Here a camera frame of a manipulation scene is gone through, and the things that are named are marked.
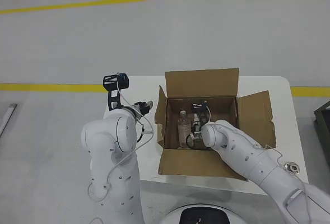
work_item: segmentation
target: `box flap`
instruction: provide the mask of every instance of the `box flap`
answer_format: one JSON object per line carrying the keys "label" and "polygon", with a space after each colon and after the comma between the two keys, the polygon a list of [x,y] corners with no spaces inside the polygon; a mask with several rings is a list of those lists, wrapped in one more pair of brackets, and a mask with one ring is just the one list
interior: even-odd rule
{"label": "box flap", "polygon": [[168,98],[237,96],[239,68],[166,72]]}
{"label": "box flap", "polygon": [[167,97],[165,96],[164,90],[161,86],[159,90],[159,102],[157,103],[155,113],[155,124],[157,124],[157,142],[164,146],[164,136],[166,127],[166,107]]}
{"label": "box flap", "polygon": [[159,174],[186,176],[222,176],[245,180],[212,150],[170,150],[162,152]]}
{"label": "box flap", "polygon": [[237,98],[239,128],[256,140],[262,147],[276,147],[275,126],[269,92],[259,92]]}

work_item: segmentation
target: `white tube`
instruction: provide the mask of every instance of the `white tube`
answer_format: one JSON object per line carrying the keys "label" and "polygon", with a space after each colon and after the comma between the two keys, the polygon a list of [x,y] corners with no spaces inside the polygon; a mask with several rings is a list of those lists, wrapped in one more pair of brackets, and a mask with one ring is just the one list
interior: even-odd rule
{"label": "white tube", "polygon": [[4,129],[5,129],[5,127],[6,127],[6,125],[8,123],[10,117],[12,116],[13,111],[14,111],[14,109],[15,109],[16,106],[17,106],[17,104],[10,104],[10,106],[9,106],[6,114],[4,115],[4,117],[3,117],[3,123],[0,126],[0,137],[1,137],[1,135],[2,135],[2,133],[3,133]]}

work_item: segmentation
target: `white cable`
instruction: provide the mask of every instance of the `white cable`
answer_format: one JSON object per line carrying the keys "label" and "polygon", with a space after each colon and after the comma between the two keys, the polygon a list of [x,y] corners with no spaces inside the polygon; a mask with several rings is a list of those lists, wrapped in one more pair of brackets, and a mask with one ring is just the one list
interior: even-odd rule
{"label": "white cable", "polygon": [[[120,93],[120,95],[121,95],[121,97],[122,97],[122,99],[128,104],[128,105],[130,105],[130,103],[125,99],[125,97],[121,94],[121,92],[120,92],[120,89],[119,89],[119,82],[117,82],[117,88],[118,88],[118,92]],[[111,170],[110,170],[110,172],[108,173],[108,175],[107,175],[107,183],[109,183],[109,178],[110,178],[110,174],[116,169],[116,167],[118,167],[120,164],[122,164],[125,160],[127,160],[129,157],[131,157],[132,156],[132,154],[134,154],[139,148],[141,148],[142,146],[144,146],[144,145],[146,145],[147,143],[149,143],[149,141],[151,141],[152,140],[152,138],[154,137],[154,128],[153,128],[153,126],[152,126],[152,124],[150,123],[150,121],[147,119],[147,118],[145,118],[145,116],[143,116],[140,112],[138,112],[137,110],[134,110],[134,111],[136,111],[141,117],[143,117],[147,122],[148,122],[148,124],[150,125],[150,127],[151,127],[151,133],[152,133],[152,136],[151,136],[151,138],[149,139],[149,140],[147,140],[144,144],[142,144],[142,145],[140,145],[140,146],[138,146],[134,151],[132,151],[130,154],[128,154],[127,156],[125,156],[120,162],[118,162],[115,166],[113,166],[113,168],[111,168]],[[106,191],[106,195],[105,195],[105,197],[103,197],[101,200],[94,200],[94,199],[92,199],[91,197],[90,197],[90,193],[89,193],[89,189],[90,189],[90,186],[91,186],[91,184],[87,187],[87,195],[89,196],[89,198],[91,199],[91,200],[93,200],[94,202],[102,202],[103,200],[105,200],[105,198],[108,196],[108,194],[109,194],[109,191],[110,191],[110,189],[108,189],[107,191]]]}
{"label": "white cable", "polygon": [[210,118],[208,119],[208,122],[207,122],[207,123],[209,123],[211,121],[211,111],[207,105],[206,105],[206,107],[207,107],[208,113],[210,114]]}
{"label": "white cable", "polygon": [[101,222],[101,224],[104,224],[103,220],[102,220],[101,218],[99,218],[99,217],[93,218],[93,219],[89,222],[89,224],[92,224],[92,222],[94,222],[95,220],[99,220],[99,221]]}
{"label": "white cable", "polygon": [[120,89],[119,89],[119,81],[116,81],[116,86],[118,88],[118,93],[120,94],[121,98],[129,105],[132,106],[126,99],[125,97],[121,94]]}
{"label": "white cable", "polygon": [[[280,152],[279,152],[278,150],[276,150],[275,148],[272,148],[272,147],[269,146],[269,145],[266,145],[266,148],[267,148],[267,147],[273,149],[274,151],[276,151],[277,153],[280,154],[280,157],[277,158],[277,163],[278,163],[279,166],[282,166],[282,167],[284,168],[284,166],[283,166],[282,164],[279,163],[279,159],[283,157],[283,154],[280,153]],[[304,194],[305,194],[305,204],[306,204],[306,211],[307,211],[307,213],[308,213],[309,224],[312,224],[312,217],[311,217],[311,215],[310,215],[310,209],[309,209],[309,196],[308,196],[307,193],[306,193],[304,182],[303,182],[303,181],[302,181],[297,175],[295,175],[295,174],[291,174],[291,175],[292,175],[293,177],[297,178],[297,179],[301,182],[301,184],[302,184],[302,186],[303,186],[303,192],[304,192]]]}

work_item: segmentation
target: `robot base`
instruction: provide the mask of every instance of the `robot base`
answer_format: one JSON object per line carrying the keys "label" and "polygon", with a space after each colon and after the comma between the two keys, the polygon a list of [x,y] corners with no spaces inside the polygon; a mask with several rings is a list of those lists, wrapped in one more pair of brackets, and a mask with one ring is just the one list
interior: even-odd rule
{"label": "robot base", "polygon": [[160,224],[247,224],[234,212],[219,206],[192,204],[170,212]]}

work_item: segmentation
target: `floor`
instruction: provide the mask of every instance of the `floor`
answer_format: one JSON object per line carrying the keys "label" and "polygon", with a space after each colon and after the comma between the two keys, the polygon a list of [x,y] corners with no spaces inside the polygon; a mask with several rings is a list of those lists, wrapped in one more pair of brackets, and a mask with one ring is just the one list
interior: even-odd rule
{"label": "floor", "polygon": [[330,0],[147,0],[0,15],[0,83],[215,68],[330,86]]}
{"label": "floor", "polygon": [[[106,98],[90,93],[0,92],[0,118],[9,103],[18,103],[0,140],[0,224],[87,224],[95,216],[110,224],[106,209],[87,198],[90,158],[80,143],[82,126],[102,117]],[[309,182],[330,194],[330,172],[313,127],[313,111],[328,100],[294,98],[294,105]],[[146,224],[156,224],[188,203],[217,204],[248,223],[283,223],[264,195],[142,181],[141,196]]]}

